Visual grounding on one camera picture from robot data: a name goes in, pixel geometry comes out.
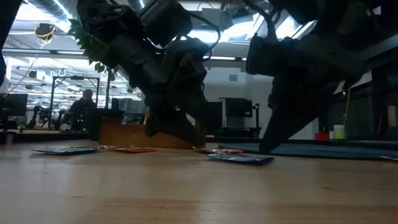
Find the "computer monitor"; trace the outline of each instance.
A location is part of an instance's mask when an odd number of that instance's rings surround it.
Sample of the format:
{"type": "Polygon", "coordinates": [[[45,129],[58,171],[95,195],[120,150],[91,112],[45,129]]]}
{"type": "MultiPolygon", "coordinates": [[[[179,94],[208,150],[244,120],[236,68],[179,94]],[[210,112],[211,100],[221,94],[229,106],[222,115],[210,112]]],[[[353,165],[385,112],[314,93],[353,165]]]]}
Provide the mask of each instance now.
{"type": "Polygon", "coordinates": [[[252,118],[251,100],[244,98],[225,98],[225,116],[235,118],[252,118]]]}
{"type": "Polygon", "coordinates": [[[6,116],[26,116],[27,94],[0,94],[1,113],[6,116]]]}

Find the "red object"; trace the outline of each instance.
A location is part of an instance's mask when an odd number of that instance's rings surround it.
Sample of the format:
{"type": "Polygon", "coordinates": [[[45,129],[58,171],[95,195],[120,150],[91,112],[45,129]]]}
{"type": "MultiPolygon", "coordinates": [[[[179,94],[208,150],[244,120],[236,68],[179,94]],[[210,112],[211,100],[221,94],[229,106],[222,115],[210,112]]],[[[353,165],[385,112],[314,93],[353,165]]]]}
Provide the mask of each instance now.
{"type": "Polygon", "coordinates": [[[143,147],[114,147],[111,150],[126,153],[142,153],[142,152],[156,152],[155,149],[148,149],[143,147]]]}
{"type": "Polygon", "coordinates": [[[315,140],[329,140],[329,133],[315,133],[315,140]]]}

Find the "fluorescent light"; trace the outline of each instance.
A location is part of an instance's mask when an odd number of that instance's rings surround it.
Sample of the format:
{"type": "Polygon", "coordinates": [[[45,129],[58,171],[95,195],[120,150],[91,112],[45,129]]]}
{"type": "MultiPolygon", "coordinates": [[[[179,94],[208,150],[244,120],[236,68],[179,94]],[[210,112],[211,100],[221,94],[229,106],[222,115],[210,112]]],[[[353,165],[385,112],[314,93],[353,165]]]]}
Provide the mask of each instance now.
{"type": "MultiPolygon", "coordinates": [[[[126,87],[127,88],[127,85],[128,85],[128,83],[127,84],[112,84],[111,83],[111,86],[110,87],[112,87],[112,86],[115,86],[115,87],[126,87]]],[[[93,86],[93,85],[82,85],[81,87],[86,87],[86,88],[97,88],[97,86],[93,86]]],[[[106,88],[106,85],[100,85],[99,86],[100,88],[106,88]]]]}
{"type": "Polygon", "coordinates": [[[73,90],[73,91],[80,91],[80,88],[77,87],[77,86],[68,86],[67,88],[68,88],[68,89],[71,89],[71,90],[73,90]]]}
{"type": "Polygon", "coordinates": [[[83,55],[82,51],[66,51],[66,50],[59,50],[58,54],[65,54],[65,55],[83,55]]]}
{"type": "Polygon", "coordinates": [[[67,15],[68,19],[73,19],[73,16],[68,12],[68,10],[59,2],[59,0],[52,0],[57,4],[57,6],[62,9],[63,13],[67,15]]]}
{"type": "Polygon", "coordinates": [[[51,54],[49,50],[33,50],[33,49],[3,49],[3,53],[24,53],[24,54],[51,54]]]}
{"type": "MultiPolygon", "coordinates": [[[[51,96],[51,93],[26,93],[26,92],[24,92],[25,94],[28,94],[29,96],[47,96],[47,97],[50,97],[51,96]]],[[[18,93],[18,92],[10,92],[10,94],[20,94],[20,93],[18,93]]],[[[74,96],[74,97],[82,97],[82,95],[81,94],[69,94],[69,93],[54,93],[54,96],[61,96],[61,97],[63,97],[63,96],[74,96]]],[[[133,100],[141,100],[141,98],[139,98],[138,96],[109,96],[110,98],[130,98],[130,99],[133,99],[133,100]]],[[[105,100],[105,98],[106,98],[106,95],[98,95],[98,99],[99,100],[105,100]]]]}
{"type": "Polygon", "coordinates": [[[234,57],[217,57],[217,56],[212,56],[210,58],[210,60],[235,60],[234,57]]]}
{"type": "Polygon", "coordinates": [[[38,10],[34,5],[32,5],[29,1],[26,1],[27,4],[21,4],[19,7],[17,16],[15,20],[20,21],[49,21],[51,20],[51,16],[46,13],[43,13],[41,10],[38,10]]]}

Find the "desk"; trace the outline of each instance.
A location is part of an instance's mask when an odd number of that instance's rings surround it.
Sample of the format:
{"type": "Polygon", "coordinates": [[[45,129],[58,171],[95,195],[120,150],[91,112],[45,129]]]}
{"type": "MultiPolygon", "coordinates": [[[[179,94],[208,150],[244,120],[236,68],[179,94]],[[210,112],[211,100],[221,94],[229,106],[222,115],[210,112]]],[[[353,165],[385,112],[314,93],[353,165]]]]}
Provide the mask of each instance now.
{"type": "Polygon", "coordinates": [[[398,223],[398,164],[277,157],[263,167],[191,150],[46,156],[0,146],[2,224],[398,223]]]}

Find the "pipe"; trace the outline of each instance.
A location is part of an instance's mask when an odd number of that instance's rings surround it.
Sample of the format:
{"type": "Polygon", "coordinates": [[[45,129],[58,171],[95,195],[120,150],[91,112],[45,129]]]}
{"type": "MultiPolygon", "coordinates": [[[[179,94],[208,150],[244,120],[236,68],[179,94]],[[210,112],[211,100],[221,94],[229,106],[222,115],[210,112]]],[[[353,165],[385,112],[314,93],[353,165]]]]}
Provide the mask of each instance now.
{"type": "Polygon", "coordinates": [[[24,0],[45,14],[48,14],[51,22],[57,25],[64,32],[68,32],[69,19],[76,19],[78,16],[76,1],[72,0],[24,0]]]}

